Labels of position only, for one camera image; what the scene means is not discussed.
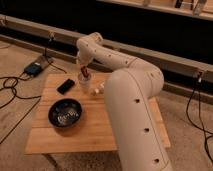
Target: black phone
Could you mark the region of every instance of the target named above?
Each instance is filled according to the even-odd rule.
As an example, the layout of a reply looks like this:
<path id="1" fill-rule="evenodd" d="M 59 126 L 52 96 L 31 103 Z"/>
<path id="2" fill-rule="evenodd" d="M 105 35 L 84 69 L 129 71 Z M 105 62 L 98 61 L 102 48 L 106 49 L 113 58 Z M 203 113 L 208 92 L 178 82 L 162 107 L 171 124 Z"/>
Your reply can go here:
<path id="1" fill-rule="evenodd" d="M 75 85 L 75 82 L 71 79 L 67 79 L 63 84 L 61 84 L 57 91 L 61 94 L 66 93 L 70 88 L 72 88 Z"/>

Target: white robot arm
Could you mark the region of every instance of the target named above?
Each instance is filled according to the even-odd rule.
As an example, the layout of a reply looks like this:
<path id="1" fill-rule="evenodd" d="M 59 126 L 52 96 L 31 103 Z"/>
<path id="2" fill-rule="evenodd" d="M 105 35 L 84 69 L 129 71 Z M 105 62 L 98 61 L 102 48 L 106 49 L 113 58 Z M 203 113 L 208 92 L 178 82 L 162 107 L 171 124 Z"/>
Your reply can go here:
<path id="1" fill-rule="evenodd" d="M 104 99 L 125 171 L 171 171 L 148 99 L 164 83 L 160 69 L 142 59 L 102 47 L 99 33 L 77 41 L 77 62 L 94 58 L 114 71 L 105 83 Z"/>

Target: black bowl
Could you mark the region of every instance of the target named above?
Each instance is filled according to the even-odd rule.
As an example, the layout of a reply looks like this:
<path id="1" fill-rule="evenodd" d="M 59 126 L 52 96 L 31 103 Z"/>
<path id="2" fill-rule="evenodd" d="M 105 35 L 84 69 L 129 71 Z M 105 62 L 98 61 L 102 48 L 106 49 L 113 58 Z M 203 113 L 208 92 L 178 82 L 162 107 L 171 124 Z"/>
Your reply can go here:
<path id="1" fill-rule="evenodd" d="M 81 116 L 81 104 L 74 99 L 57 101 L 49 110 L 49 121 L 55 127 L 63 128 L 73 125 Z"/>

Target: concrete floor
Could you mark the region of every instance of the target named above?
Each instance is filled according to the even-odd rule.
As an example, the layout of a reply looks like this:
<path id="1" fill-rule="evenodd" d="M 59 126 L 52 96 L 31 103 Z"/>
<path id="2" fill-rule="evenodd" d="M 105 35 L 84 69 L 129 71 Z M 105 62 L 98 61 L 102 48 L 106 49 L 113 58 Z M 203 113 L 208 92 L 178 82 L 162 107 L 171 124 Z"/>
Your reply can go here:
<path id="1" fill-rule="evenodd" d="M 0 76 L 18 76 L 23 67 L 37 58 L 39 53 L 26 50 L 15 45 L 1 49 L 7 43 L 0 41 Z M 55 64 L 68 72 L 76 70 L 71 63 L 55 60 Z M 44 81 L 50 73 L 61 73 L 55 68 L 48 67 L 37 78 L 20 83 L 18 92 L 23 96 L 39 95 Z M 0 105 L 10 97 L 10 92 L 0 92 Z M 176 171 L 209 171 L 212 165 L 203 148 L 203 133 L 187 122 L 185 108 L 187 98 L 162 91 L 157 97 L 165 125 L 168 130 L 172 147 L 167 149 L 168 155 Z M 0 139 L 11 130 L 35 100 L 15 100 L 4 109 L 0 109 Z M 51 171 L 52 165 L 42 155 L 25 155 L 25 145 L 31 128 L 36 109 L 34 109 L 0 145 L 0 170 L 2 171 Z M 208 129 L 213 130 L 213 106 L 202 104 L 202 116 Z M 197 121 L 198 105 L 193 101 L 190 108 L 193 120 Z M 213 154 L 213 141 L 210 141 Z M 121 170 L 116 152 L 103 153 L 70 153 L 55 154 L 62 170 L 69 171 L 117 171 Z"/>

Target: table top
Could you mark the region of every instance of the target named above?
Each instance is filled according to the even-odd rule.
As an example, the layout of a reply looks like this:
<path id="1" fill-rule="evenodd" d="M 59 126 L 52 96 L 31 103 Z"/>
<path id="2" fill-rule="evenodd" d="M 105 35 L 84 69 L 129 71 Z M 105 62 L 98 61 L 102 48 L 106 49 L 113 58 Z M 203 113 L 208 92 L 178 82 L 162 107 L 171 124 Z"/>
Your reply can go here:
<path id="1" fill-rule="evenodd" d="M 90 90 L 97 88 L 108 76 L 107 73 L 94 73 Z M 76 85 L 65 95 L 61 95 L 56 89 L 68 78 L 74 80 Z M 79 121 L 73 126 L 57 129 L 49 123 L 48 111 L 56 101 L 63 98 L 79 101 L 83 112 Z M 165 147 L 170 147 L 167 131 L 155 98 L 150 100 L 150 105 L 160 129 L 163 144 Z M 117 148 L 105 110 L 103 94 L 94 96 L 82 92 L 77 81 L 77 74 L 49 75 L 27 141 L 26 154 L 114 150 Z"/>

